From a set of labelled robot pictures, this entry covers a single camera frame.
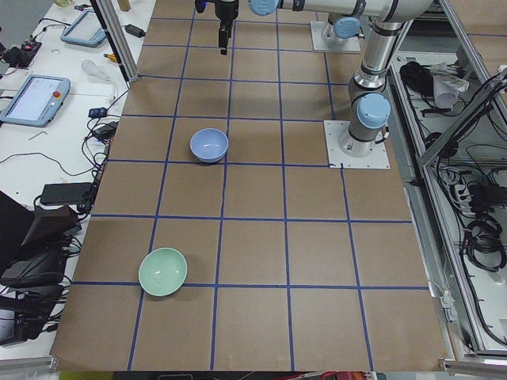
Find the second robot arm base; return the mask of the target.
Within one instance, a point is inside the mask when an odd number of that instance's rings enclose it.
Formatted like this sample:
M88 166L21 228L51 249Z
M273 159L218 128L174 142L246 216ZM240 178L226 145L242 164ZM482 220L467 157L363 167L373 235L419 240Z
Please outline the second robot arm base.
M343 44L357 37L360 32L360 21L354 16L343 16L339 13L329 13L322 38L329 45Z

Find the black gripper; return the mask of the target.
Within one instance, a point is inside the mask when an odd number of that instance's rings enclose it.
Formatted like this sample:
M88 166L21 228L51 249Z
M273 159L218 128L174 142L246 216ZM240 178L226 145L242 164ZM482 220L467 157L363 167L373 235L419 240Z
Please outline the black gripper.
M233 22L238 16L239 0L215 0L215 15L221 20L218 41L221 55L227 55Z

